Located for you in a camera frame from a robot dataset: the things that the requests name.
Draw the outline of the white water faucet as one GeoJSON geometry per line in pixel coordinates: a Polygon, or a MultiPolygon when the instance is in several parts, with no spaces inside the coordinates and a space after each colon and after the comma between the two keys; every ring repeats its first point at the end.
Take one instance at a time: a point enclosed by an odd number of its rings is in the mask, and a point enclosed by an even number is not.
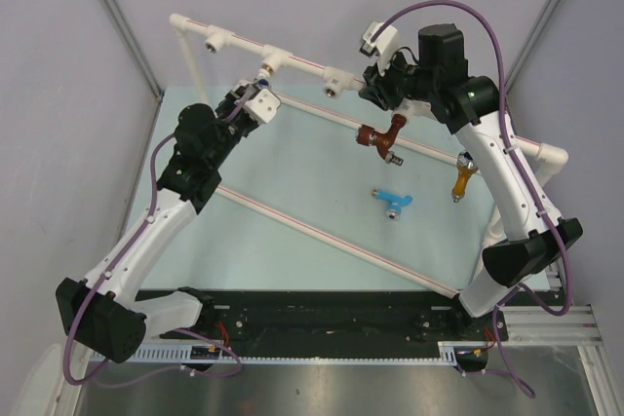
{"type": "Polygon", "coordinates": [[[258,91],[263,89],[269,89],[269,78],[270,74],[268,72],[266,72],[265,70],[260,70],[257,76],[252,80],[252,87],[258,91]]]}

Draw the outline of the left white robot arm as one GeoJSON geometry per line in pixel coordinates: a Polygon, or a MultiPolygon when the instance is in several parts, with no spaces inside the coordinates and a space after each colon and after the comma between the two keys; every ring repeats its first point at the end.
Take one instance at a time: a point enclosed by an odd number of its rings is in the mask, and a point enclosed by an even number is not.
{"type": "Polygon", "coordinates": [[[149,164],[144,214],[93,270],[57,287],[67,357],[80,343],[122,363],[147,337],[184,328],[202,338],[214,330],[215,313],[187,288],[144,301],[137,293],[168,245],[215,193],[219,169],[232,150],[269,123],[280,105],[263,84],[248,83],[229,92],[217,108],[195,103],[180,111],[173,133],[157,145],[171,144],[171,158],[162,171],[149,164]]]}

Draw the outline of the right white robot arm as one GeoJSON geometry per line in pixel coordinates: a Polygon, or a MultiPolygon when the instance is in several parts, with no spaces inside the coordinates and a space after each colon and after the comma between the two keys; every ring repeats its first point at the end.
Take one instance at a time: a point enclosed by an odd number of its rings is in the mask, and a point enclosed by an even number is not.
{"type": "Polygon", "coordinates": [[[472,339],[484,329],[485,314],[561,259],[583,230],[577,219],[563,218],[539,185],[499,108],[499,89],[487,76],[470,75],[464,36],[454,24],[421,28],[413,63],[400,49],[395,27],[369,25],[360,51],[376,62],[363,74],[360,97],[394,112],[410,101],[428,103],[476,164],[500,213],[503,239],[484,249],[482,271],[459,293],[462,307],[449,315],[451,331],[472,339]]]}

